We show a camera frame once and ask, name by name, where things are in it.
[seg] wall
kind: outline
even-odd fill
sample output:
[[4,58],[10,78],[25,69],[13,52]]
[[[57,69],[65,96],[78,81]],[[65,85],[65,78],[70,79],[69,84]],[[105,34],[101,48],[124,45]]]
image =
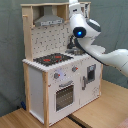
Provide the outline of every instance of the wall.
[[[65,0],[1,0],[0,1],[0,116],[25,101],[23,66],[24,41],[20,4],[68,2]],[[102,27],[94,44],[106,53],[128,49],[128,0],[91,0],[91,18]],[[104,67],[103,79],[128,88],[127,78],[112,67]]]

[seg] hole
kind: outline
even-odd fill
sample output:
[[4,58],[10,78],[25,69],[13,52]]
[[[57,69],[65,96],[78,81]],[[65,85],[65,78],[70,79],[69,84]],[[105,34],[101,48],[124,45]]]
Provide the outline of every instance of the hole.
[[88,73],[88,81],[91,81],[91,80],[93,80],[94,79],[94,70],[93,71],[90,71],[89,73]]
[[76,11],[77,11],[77,9],[73,10],[73,12],[76,12]]

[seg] oven window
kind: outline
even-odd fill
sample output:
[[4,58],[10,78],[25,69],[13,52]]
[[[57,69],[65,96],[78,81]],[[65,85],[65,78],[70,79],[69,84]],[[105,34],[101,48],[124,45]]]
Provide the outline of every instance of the oven window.
[[56,92],[56,111],[73,103],[73,85]]

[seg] black burner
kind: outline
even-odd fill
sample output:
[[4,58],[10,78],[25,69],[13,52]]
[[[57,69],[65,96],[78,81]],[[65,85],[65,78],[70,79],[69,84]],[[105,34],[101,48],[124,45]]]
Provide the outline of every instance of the black burner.
[[54,53],[54,54],[51,54],[51,55],[36,58],[33,61],[48,67],[50,65],[54,65],[56,63],[60,63],[60,62],[63,62],[63,61],[66,61],[66,60],[69,60],[69,59],[72,59],[72,58],[73,57],[63,55],[61,53]]

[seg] pegboard backsplash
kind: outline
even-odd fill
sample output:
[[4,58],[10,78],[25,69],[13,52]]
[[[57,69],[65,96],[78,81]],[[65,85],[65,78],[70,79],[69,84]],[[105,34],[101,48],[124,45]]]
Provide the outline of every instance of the pegboard backsplash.
[[33,28],[33,58],[66,50],[71,35],[69,23]]

